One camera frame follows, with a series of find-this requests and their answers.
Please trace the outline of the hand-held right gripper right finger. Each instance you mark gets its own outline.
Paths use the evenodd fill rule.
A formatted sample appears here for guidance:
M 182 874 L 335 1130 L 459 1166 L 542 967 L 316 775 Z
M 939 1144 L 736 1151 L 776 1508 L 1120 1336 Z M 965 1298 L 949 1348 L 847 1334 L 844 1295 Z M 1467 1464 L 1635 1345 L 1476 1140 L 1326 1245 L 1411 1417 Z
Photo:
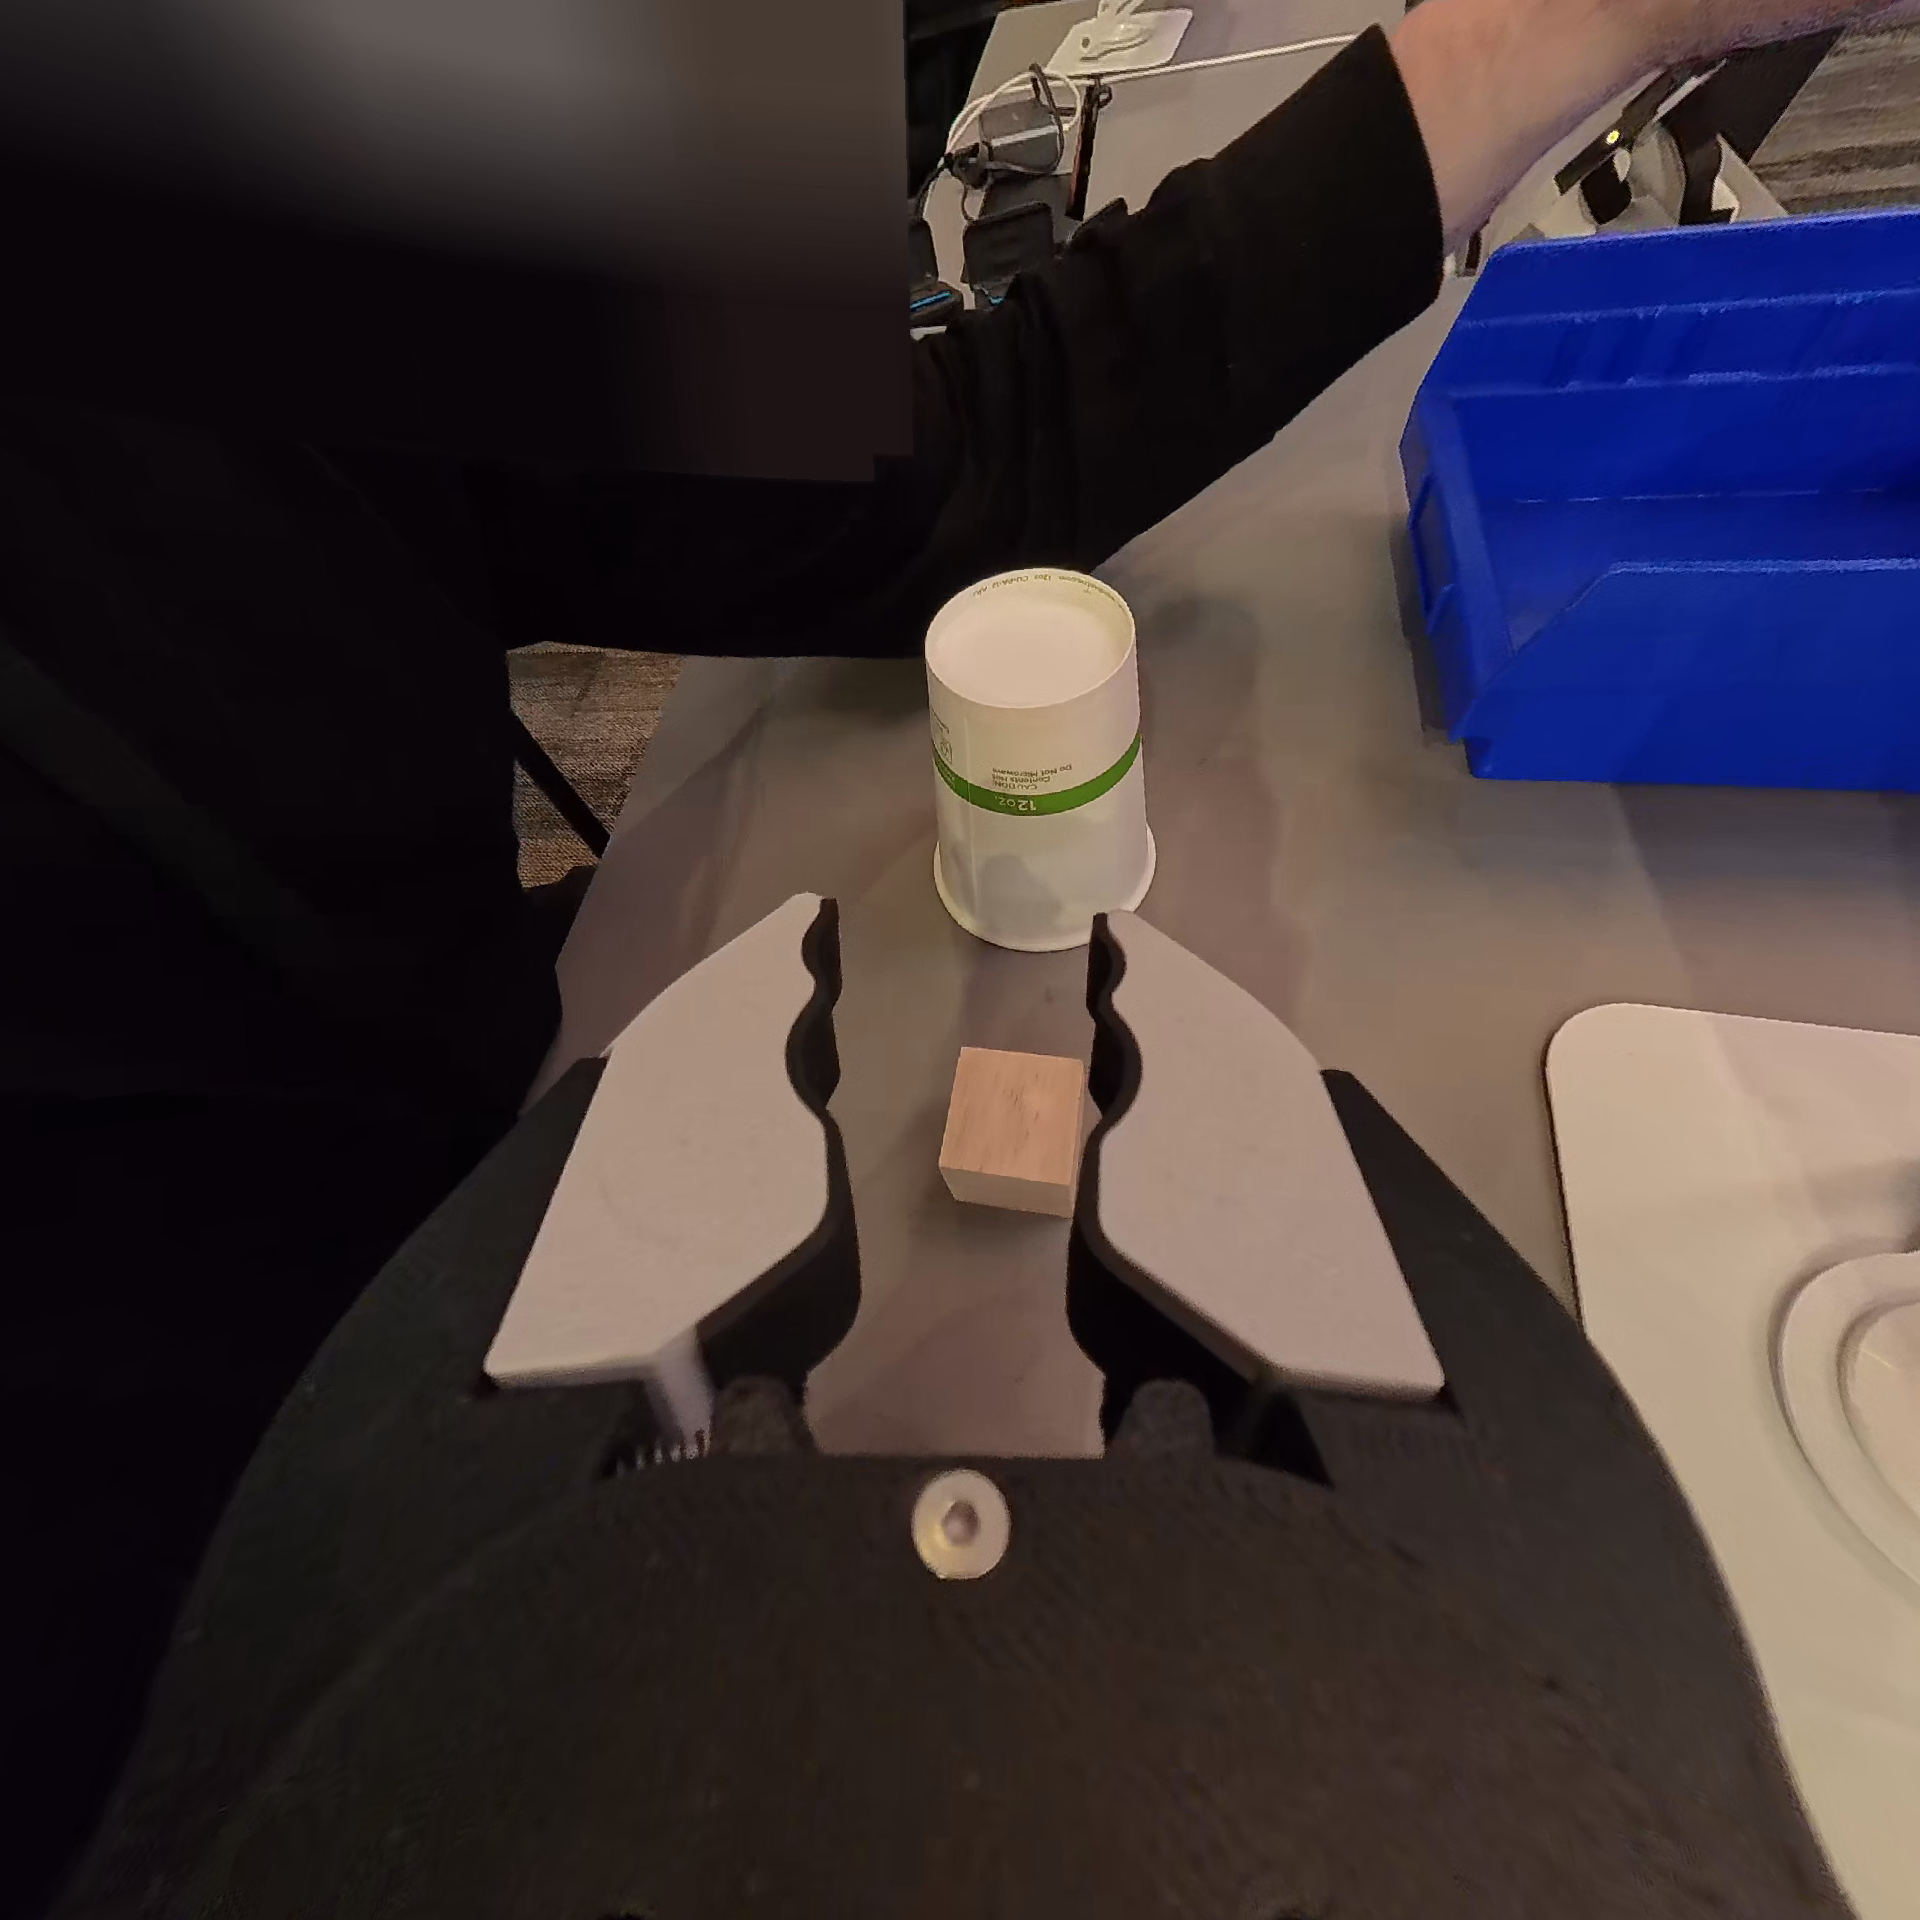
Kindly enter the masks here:
M 1088 1015 L 1064 1303 L 1110 1415 L 1159 1377 L 1228 1423 L 1290 1389 L 1436 1402 L 1444 1367 L 1308 1045 L 1133 912 L 1093 922 Z

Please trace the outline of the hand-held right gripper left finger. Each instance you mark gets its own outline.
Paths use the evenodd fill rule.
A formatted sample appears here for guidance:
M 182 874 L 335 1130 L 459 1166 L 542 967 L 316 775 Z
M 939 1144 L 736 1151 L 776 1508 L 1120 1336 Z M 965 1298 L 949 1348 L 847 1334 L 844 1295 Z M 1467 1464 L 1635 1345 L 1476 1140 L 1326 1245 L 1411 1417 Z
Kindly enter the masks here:
M 486 1351 L 502 1388 L 708 1397 L 808 1374 L 860 1310 L 832 1026 L 836 901 L 787 898 L 604 1048 Z

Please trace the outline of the wooden cube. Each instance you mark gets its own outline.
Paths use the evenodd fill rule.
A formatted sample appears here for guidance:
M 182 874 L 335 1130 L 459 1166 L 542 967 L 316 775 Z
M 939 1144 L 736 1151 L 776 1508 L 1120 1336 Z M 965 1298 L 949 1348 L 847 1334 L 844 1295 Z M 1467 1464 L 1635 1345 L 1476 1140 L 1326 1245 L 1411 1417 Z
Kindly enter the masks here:
M 939 1149 L 959 1205 L 1069 1215 L 1086 1136 L 1088 1070 L 1077 1058 L 959 1046 Z

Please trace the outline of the blue plastic bin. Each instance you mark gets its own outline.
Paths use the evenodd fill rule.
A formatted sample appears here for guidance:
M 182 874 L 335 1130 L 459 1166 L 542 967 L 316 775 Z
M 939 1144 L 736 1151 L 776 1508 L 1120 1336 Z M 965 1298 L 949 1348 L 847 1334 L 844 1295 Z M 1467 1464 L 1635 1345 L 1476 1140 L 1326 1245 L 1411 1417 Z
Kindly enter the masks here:
M 1915 793 L 1915 207 L 1502 246 L 1398 454 L 1475 777 Z

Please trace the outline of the white paper cup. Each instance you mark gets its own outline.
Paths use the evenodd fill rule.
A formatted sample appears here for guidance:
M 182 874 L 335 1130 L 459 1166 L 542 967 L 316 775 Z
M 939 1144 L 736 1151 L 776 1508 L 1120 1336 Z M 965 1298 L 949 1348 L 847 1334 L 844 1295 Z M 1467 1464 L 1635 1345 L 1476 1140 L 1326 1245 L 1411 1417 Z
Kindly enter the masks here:
M 956 593 L 923 642 L 933 882 L 984 944 L 1055 952 L 1133 910 L 1157 870 L 1146 818 L 1135 620 L 1068 567 Z

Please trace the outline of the person's left forearm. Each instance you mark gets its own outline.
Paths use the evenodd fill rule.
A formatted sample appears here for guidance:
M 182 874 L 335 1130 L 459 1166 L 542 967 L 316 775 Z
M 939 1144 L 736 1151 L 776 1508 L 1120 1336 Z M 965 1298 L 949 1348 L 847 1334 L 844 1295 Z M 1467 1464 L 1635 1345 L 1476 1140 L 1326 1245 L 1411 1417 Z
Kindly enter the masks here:
M 1003 300 L 911 342 L 829 656 L 900 657 L 1006 568 L 1093 570 L 1259 452 L 1443 282 L 1434 167 L 1387 34 L 1213 158 L 1106 207 Z

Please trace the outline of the grey desk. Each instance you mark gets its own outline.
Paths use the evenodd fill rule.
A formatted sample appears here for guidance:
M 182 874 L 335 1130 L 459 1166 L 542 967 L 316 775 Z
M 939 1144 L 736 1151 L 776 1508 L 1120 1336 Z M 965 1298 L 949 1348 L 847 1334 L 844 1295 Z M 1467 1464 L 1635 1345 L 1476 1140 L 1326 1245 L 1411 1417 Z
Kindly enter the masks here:
M 1467 290 L 1104 567 L 1135 612 L 1159 874 L 1146 916 L 1352 1072 L 1573 1303 L 1546 1048 L 1650 1001 L 1915 1031 L 1915 798 L 1512 784 L 1426 727 L 1398 460 Z M 544 1092 L 799 890 L 839 902 L 861 1306 L 821 1442 L 1086 1456 L 1068 1226 L 936 1169 L 957 1048 L 1086 1058 L 1088 959 L 1002 951 L 931 879 L 922 656 L 682 670 L 559 958 Z

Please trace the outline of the person's left hand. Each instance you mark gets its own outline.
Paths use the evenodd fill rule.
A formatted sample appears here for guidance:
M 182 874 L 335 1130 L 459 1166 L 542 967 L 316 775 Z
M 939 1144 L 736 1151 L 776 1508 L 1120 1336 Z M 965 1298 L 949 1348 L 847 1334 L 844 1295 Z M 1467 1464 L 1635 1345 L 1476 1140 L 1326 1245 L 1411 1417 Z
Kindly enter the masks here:
M 1389 34 L 1453 250 L 1547 151 L 1659 68 L 1739 38 L 1709 2 L 1426 2 Z

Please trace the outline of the grey side table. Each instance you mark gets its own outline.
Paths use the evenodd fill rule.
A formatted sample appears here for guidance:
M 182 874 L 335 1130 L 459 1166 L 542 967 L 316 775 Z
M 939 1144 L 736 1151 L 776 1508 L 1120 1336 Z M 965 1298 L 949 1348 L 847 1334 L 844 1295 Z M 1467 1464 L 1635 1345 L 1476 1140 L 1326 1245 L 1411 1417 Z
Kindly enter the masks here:
M 1191 160 L 1212 158 L 1274 111 L 1332 60 L 1338 44 L 1372 25 L 1392 29 L 1403 2 L 1191 2 L 1180 53 L 1154 76 L 1112 80 L 1095 121 L 1088 217 L 1120 201 L 1128 210 Z M 962 105 L 1047 62 L 1095 4 L 1010 7 L 991 25 Z M 942 278 L 971 304 L 965 281 L 965 212 L 976 197 L 942 180 L 926 206 Z

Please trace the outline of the white flat pad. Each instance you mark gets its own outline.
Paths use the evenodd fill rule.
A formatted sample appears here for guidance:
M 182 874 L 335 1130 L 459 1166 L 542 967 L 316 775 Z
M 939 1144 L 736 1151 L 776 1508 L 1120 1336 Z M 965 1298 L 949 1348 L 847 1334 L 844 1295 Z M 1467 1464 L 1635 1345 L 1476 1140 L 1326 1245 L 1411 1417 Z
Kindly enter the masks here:
M 1045 68 L 1069 80 L 1154 72 L 1174 62 L 1191 22 L 1189 7 L 1096 2 L 1068 29 Z

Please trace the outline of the clear suction cup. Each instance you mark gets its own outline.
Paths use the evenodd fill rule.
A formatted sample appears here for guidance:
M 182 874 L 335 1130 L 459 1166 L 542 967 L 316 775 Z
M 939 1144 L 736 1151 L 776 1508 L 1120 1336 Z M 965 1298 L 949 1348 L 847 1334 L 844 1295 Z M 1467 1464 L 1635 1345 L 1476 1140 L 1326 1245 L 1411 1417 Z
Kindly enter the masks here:
M 1863 1254 L 1778 1310 L 1771 1376 L 1816 1489 L 1918 1582 L 1918 1254 Z

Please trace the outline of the black electronic devices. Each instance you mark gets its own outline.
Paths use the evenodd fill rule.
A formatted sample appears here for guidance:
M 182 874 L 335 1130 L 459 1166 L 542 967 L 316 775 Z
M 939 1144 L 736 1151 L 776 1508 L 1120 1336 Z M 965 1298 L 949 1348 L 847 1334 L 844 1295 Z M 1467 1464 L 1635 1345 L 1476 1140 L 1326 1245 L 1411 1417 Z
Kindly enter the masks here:
M 947 329 L 967 308 L 1003 306 L 1022 274 L 1068 250 L 1088 217 L 1096 121 L 1110 98 L 1109 78 L 1069 80 L 1030 63 L 954 118 L 944 152 L 907 202 L 909 333 Z M 927 222 L 944 182 L 959 206 L 956 278 Z

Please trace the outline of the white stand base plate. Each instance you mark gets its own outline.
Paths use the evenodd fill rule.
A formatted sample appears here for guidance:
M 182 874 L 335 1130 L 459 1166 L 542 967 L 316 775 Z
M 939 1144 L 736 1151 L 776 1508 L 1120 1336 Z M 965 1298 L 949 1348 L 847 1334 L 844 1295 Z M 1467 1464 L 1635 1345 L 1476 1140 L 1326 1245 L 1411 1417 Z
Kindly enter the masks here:
M 1918 1582 L 1828 1506 L 1771 1376 L 1815 1273 L 1915 1252 L 1918 1040 L 1610 1004 L 1546 1054 L 1583 1327 L 1735 1599 L 1859 1914 L 1918 1914 Z

